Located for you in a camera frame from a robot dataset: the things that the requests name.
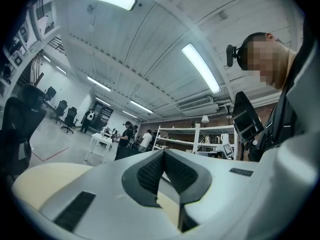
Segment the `vent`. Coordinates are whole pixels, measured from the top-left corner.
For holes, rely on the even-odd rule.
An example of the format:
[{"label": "vent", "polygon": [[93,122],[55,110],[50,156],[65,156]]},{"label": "vent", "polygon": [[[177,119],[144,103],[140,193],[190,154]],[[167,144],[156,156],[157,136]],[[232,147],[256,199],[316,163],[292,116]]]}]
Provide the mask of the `vent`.
[{"label": "vent", "polygon": [[178,109],[180,111],[186,111],[186,110],[191,110],[195,108],[200,108],[200,107],[205,107],[208,105],[212,105],[214,103],[213,99],[208,96],[205,98],[193,100],[193,101],[188,101],[187,103],[181,104],[178,106]]}]

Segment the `red line on floor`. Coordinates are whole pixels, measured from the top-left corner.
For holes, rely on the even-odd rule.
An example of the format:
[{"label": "red line on floor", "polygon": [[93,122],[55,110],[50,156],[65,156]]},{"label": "red line on floor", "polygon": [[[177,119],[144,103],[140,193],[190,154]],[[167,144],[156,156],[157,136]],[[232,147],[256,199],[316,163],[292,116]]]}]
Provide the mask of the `red line on floor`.
[{"label": "red line on floor", "polygon": [[49,156],[49,157],[48,157],[47,159],[45,159],[45,160],[42,160],[42,159],[41,159],[39,156],[37,156],[34,152],[32,152],[32,154],[34,154],[35,157],[38,158],[41,162],[45,162],[45,161],[48,161],[50,158],[53,158],[53,157],[55,157],[56,155],[60,154],[61,152],[67,150],[68,148],[69,148],[69,147],[67,147],[67,148],[59,151],[58,153],[53,154],[52,156]]}]

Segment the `black shirt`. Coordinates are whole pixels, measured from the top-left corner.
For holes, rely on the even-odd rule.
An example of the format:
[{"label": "black shirt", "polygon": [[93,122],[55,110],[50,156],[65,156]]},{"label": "black shirt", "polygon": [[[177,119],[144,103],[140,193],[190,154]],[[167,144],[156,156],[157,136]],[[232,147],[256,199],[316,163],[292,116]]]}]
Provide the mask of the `black shirt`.
[{"label": "black shirt", "polygon": [[123,132],[122,137],[128,136],[128,139],[120,139],[119,147],[126,147],[128,145],[129,140],[132,138],[133,134],[134,132],[131,129],[126,129]]}]

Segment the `lamp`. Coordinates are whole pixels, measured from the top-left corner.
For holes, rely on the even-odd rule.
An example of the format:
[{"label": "lamp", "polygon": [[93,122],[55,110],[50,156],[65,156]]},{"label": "lamp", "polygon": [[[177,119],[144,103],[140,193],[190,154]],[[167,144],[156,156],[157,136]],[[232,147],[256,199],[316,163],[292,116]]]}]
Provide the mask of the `lamp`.
[{"label": "lamp", "polygon": [[204,127],[206,127],[206,124],[209,123],[209,118],[207,115],[203,115],[201,122],[204,123]]}]

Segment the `white ceiling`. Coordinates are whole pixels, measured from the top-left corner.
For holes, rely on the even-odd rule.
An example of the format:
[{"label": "white ceiling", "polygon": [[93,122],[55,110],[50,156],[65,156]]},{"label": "white ceiling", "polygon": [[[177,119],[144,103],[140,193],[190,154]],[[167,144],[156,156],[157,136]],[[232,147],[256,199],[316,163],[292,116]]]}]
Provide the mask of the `white ceiling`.
[{"label": "white ceiling", "polygon": [[[254,32],[272,33],[294,50],[302,39],[302,18],[287,0],[137,0],[132,11],[95,0],[56,0],[56,10],[74,72],[111,88],[95,87],[95,95],[143,121],[185,116],[177,101],[195,94],[232,102],[239,91],[251,100],[274,94],[237,63],[226,66],[227,45],[239,47]],[[181,52],[188,43],[206,61],[221,92],[212,94]]]}]

